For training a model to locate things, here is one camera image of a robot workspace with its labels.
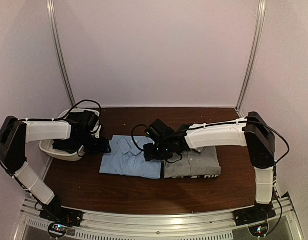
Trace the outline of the light blue shirt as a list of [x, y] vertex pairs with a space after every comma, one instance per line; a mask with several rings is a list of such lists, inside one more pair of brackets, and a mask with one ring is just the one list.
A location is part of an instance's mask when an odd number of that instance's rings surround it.
[[114, 135], [109, 141], [111, 153], [102, 157], [101, 174], [141, 177], [157, 180], [161, 177], [162, 163], [160, 161], [145, 161], [144, 153], [139, 147], [151, 144], [153, 141], [145, 136], [132, 139], [128, 135]]

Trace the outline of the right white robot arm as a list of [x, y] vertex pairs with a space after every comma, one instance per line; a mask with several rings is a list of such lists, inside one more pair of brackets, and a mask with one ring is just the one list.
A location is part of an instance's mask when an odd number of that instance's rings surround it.
[[239, 146], [248, 149], [255, 170], [256, 206], [250, 210], [253, 220], [262, 220], [269, 212], [275, 181], [275, 136], [257, 112], [247, 117], [217, 123], [192, 123], [173, 130], [156, 119], [145, 133], [153, 141], [143, 146], [147, 162], [167, 161], [174, 154], [206, 147]]

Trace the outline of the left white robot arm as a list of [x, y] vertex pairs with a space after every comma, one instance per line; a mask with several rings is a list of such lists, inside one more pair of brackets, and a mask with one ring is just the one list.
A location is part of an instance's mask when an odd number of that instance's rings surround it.
[[16, 179], [25, 191], [33, 195], [55, 222], [66, 218], [56, 194], [42, 181], [27, 159], [27, 146], [37, 143], [46, 155], [77, 162], [88, 154], [107, 154], [109, 140], [101, 135], [100, 112], [91, 109], [74, 109], [63, 112], [58, 118], [18, 119], [8, 116], [0, 130], [0, 162], [6, 172]]

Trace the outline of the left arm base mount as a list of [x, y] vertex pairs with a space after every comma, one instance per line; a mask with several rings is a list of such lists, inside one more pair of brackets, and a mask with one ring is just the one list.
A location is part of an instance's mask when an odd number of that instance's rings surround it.
[[80, 210], [62, 207], [62, 200], [55, 197], [49, 204], [39, 202], [42, 210], [40, 211], [40, 218], [61, 223], [68, 227], [80, 227], [83, 217], [83, 212]]

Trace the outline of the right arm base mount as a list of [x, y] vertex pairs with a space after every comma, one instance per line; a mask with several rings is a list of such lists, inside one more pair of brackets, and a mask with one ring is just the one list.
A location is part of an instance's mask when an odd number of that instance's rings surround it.
[[233, 215], [236, 226], [243, 226], [266, 221], [277, 214], [272, 203], [256, 203], [254, 206], [235, 210]]

